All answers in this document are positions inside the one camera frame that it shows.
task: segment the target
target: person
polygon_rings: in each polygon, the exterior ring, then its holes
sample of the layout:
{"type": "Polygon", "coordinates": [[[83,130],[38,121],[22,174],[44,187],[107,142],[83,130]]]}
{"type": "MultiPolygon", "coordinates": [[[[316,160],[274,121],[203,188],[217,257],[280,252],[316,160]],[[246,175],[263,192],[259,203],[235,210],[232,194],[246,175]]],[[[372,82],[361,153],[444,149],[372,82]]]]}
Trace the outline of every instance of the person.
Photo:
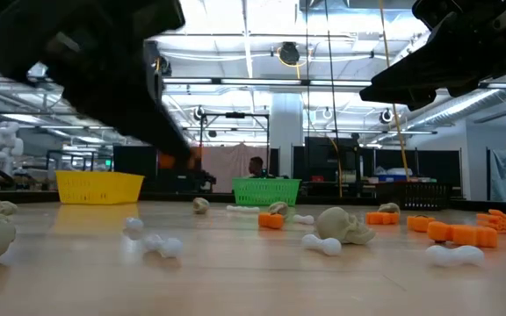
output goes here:
{"type": "Polygon", "coordinates": [[[249,160],[249,177],[263,177],[263,159],[253,157],[249,160]]]}

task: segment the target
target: pillar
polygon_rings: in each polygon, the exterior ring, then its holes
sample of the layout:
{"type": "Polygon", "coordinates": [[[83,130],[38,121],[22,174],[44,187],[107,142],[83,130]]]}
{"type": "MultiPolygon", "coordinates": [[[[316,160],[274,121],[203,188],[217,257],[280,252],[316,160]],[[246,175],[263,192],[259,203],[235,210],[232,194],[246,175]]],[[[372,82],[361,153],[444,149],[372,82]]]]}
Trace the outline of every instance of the pillar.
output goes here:
{"type": "Polygon", "coordinates": [[[274,93],[271,105],[271,148],[280,149],[280,175],[292,178],[293,146],[302,146],[303,101],[300,93],[274,93]]]}

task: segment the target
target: orange block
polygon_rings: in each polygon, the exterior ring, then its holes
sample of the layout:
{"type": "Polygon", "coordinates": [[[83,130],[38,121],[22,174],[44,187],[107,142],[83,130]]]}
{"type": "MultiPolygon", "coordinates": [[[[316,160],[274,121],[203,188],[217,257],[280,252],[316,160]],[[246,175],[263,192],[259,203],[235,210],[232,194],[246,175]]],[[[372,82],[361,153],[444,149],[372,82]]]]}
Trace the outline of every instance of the orange block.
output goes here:
{"type": "Polygon", "coordinates": [[[262,212],[259,214],[259,226],[280,229],[285,225],[285,217],[280,214],[262,212]]]}
{"type": "Polygon", "coordinates": [[[411,229],[418,233],[427,233],[429,223],[433,221],[435,221],[435,219],[428,216],[408,216],[408,229],[411,229]]]}
{"type": "Polygon", "coordinates": [[[452,241],[462,246],[497,248],[497,231],[491,227],[448,225],[434,221],[429,223],[427,234],[436,242],[452,241]]]}
{"type": "Polygon", "coordinates": [[[399,213],[368,212],[366,214],[367,225],[398,225],[399,223],[399,213]]]}

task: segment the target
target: black crate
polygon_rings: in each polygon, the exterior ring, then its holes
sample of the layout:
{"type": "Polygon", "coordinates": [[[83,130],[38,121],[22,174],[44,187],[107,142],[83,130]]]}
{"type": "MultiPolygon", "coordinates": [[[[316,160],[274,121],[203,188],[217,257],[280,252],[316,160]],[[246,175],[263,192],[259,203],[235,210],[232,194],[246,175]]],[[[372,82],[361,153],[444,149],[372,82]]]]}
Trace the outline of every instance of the black crate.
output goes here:
{"type": "Polygon", "coordinates": [[[396,203],[402,210],[440,211],[448,208],[451,189],[442,183],[379,183],[376,198],[381,204],[396,203]]]}

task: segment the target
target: metal frame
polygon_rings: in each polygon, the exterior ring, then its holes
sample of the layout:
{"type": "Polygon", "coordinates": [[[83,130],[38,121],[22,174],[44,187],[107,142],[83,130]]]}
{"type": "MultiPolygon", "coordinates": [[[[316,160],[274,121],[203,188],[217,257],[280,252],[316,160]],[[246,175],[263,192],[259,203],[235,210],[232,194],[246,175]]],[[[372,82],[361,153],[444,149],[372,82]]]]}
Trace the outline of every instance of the metal frame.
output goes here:
{"type": "MultiPolygon", "coordinates": [[[[69,155],[71,157],[70,163],[72,164],[72,166],[73,166],[73,162],[74,162],[74,157],[83,158],[83,171],[85,171],[85,169],[86,169],[85,162],[89,159],[89,157],[86,155],[82,155],[82,154],[72,154],[72,153],[78,153],[78,151],[75,151],[75,150],[48,150],[46,152],[46,170],[48,170],[48,168],[50,167],[50,155],[51,154],[65,154],[65,155],[69,155]]],[[[113,156],[112,155],[110,155],[110,156],[109,155],[99,155],[99,154],[96,154],[93,152],[91,152],[90,171],[93,171],[93,163],[94,163],[95,159],[104,159],[104,158],[111,160],[111,166],[109,167],[109,171],[112,171],[112,161],[114,160],[113,156]]]]}
{"type": "Polygon", "coordinates": [[[267,166],[267,172],[270,168],[270,161],[269,161],[269,155],[270,155],[270,152],[271,152],[271,144],[270,144],[270,137],[271,137],[271,121],[270,121],[270,117],[271,115],[269,114],[250,114],[250,113],[241,113],[241,112],[227,112],[225,114],[213,114],[213,113],[202,113],[200,115],[200,140],[199,140],[199,147],[202,148],[203,147],[203,133],[205,131],[205,128],[208,127],[208,125],[204,126],[204,122],[206,120],[207,117],[213,117],[212,121],[210,121],[210,124],[212,124],[212,122],[214,122],[217,118],[219,118],[220,116],[223,116],[225,118],[228,118],[228,119],[245,119],[245,118],[253,118],[260,126],[263,126],[261,125],[261,122],[259,122],[259,120],[257,118],[265,118],[267,120],[267,127],[266,127],[266,132],[267,132],[267,148],[266,148],[266,166],[267,166]]]}

